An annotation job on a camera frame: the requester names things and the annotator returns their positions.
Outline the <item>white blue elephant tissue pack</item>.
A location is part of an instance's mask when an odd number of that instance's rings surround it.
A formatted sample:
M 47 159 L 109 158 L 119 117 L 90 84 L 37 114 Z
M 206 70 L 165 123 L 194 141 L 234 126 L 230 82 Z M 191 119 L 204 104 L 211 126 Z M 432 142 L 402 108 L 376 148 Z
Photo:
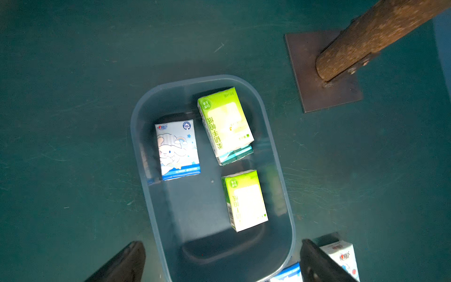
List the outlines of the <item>white blue elephant tissue pack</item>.
M 277 275 L 269 279 L 269 282 L 303 282 L 299 262 L 286 267 Z

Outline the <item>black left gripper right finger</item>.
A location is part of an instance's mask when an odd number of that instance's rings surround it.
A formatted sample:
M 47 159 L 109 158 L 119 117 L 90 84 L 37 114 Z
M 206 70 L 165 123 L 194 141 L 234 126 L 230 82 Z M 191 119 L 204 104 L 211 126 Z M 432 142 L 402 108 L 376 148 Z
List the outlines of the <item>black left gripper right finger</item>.
M 356 280 L 310 239 L 300 250 L 300 270 L 304 282 L 355 282 Z

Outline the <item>blue monster tissue pack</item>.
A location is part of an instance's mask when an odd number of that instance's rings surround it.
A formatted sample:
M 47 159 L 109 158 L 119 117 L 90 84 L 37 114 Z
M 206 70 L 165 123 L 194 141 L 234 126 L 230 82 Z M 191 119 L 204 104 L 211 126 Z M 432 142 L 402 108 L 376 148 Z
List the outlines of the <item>blue monster tissue pack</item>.
M 320 249 L 329 255 L 333 261 L 348 272 L 357 282 L 360 281 L 355 250 L 352 243 L 340 240 L 321 246 Z

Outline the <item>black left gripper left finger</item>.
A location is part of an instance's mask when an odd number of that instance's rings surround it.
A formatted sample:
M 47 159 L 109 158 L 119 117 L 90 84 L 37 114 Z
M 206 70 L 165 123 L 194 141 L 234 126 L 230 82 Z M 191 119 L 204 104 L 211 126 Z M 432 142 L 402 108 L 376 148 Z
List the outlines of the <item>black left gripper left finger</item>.
M 130 242 L 86 282 L 140 282 L 146 262 L 146 251 L 141 241 Z

